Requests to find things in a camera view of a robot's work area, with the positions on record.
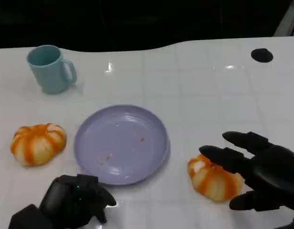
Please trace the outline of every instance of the toy pumpkin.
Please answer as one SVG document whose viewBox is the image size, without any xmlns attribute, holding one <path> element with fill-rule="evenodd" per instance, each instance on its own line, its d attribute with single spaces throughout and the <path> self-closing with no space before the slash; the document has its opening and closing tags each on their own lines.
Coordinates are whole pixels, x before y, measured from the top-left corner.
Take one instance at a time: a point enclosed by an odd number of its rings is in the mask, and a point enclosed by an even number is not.
<svg viewBox="0 0 294 229">
<path fill-rule="evenodd" d="M 61 152 L 65 145 L 63 128 L 48 123 L 20 127 L 14 134 L 10 150 L 21 165 L 40 166 Z"/>
<path fill-rule="evenodd" d="M 240 174 L 225 171 L 202 154 L 192 158 L 187 168 L 193 188 L 214 201 L 227 201 L 237 196 L 242 188 Z"/>
</svg>

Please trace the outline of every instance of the black object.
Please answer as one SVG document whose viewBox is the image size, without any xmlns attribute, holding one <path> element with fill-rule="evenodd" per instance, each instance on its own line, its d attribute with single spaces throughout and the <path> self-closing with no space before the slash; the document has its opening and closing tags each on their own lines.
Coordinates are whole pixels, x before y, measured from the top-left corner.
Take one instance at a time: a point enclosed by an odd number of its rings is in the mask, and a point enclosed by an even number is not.
<svg viewBox="0 0 294 229">
<path fill-rule="evenodd" d="M 53 224 L 33 204 L 11 218 L 8 229 L 53 229 Z"/>
<path fill-rule="evenodd" d="M 271 37 L 292 0 L 0 1 L 0 48 L 52 44 L 81 52 L 188 40 Z"/>
<path fill-rule="evenodd" d="M 88 224 L 93 216 L 106 223 L 107 205 L 115 206 L 116 201 L 98 178 L 78 174 L 54 179 L 39 208 L 58 229 L 74 229 Z"/>
<path fill-rule="evenodd" d="M 273 60 L 273 54 L 267 49 L 255 49 L 251 52 L 251 56 L 255 61 L 268 63 Z"/>
<path fill-rule="evenodd" d="M 226 171 L 239 173 L 253 189 L 231 200 L 233 210 L 266 211 L 286 206 L 294 210 L 294 152 L 256 133 L 230 131 L 223 138 L 254 154 L 245 158 L 230 148 L 202 146 L 200 152 Z M 284 228 L 294 228 L 294 222 Z"/>
<path fill-rule="evenodd" d="M 39 209 L 29 205 L 12 216 L 9 229 L 75 229 L 96 216 L 106 223 L 104 208 L 115 206 L 114 197 L 98 183 L 98 178 L 78 174 L 53 180 Z"/>
</svg>

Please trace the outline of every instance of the orange and white bun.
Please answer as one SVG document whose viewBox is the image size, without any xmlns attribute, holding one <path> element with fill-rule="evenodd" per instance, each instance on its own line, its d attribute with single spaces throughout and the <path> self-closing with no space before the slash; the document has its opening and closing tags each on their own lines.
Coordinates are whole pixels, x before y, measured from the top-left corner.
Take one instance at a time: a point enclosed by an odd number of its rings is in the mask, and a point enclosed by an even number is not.
<svg viewBox="0 0 294 229">
<path fill-rule="evenodd" d="M 202 154 L 192 158 L 187 168 L 193 188 L 217 202 L 237 196 L 243 186 L 243 178 L 240 174 L 226 172 Z"/>
<path fill-rule="evenodd" d="M 40 166 L 51 160 L 66 145 L 63 128 L 55 124 L 22 126 L 14 134 L 10 150 L 23 166 Z"/>
</svg>

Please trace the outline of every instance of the wire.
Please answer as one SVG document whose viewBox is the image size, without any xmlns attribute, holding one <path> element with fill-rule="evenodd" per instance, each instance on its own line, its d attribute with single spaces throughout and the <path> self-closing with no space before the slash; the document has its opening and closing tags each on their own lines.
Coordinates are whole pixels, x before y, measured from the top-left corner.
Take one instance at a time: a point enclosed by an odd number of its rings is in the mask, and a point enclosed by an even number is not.
<svg viewBox="0 0 294 229">
<path fill-rule="evenodd" d="M 113 37 L 110 35 L 109 33 L 109 30 L 105 24 L 105 21 L 104 21 L 104 16 L 103 16 L 103 12 L 102 12 L 102 7 L 101 7 L 101 0 L 98 0 L 98 12 L 99 12 L 99 15 L 100 15 L 100 18 L 101 18 L 101 23 L 102 23 L 102 26 L 111 42 L 111 44 L 114 46 L 114 51 L 118 51 L 118 45 L 117 43 L 114 41 Z"/>
</svg>

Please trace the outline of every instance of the purple plate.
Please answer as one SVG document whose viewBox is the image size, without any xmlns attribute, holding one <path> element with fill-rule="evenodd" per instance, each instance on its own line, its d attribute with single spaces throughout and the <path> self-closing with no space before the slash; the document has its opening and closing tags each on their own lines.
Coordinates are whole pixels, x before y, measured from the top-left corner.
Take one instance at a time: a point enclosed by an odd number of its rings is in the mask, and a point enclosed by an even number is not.
<svg viewBox="0 0 294 229">
<path fill-rule="evenodd" d="M 170 142 L 163 123 L 131 105 L 104 108 L 80 126 L 75 157 L 101 183 L 128 185 L 146 179 L 166 160 Z"/>
</svg>

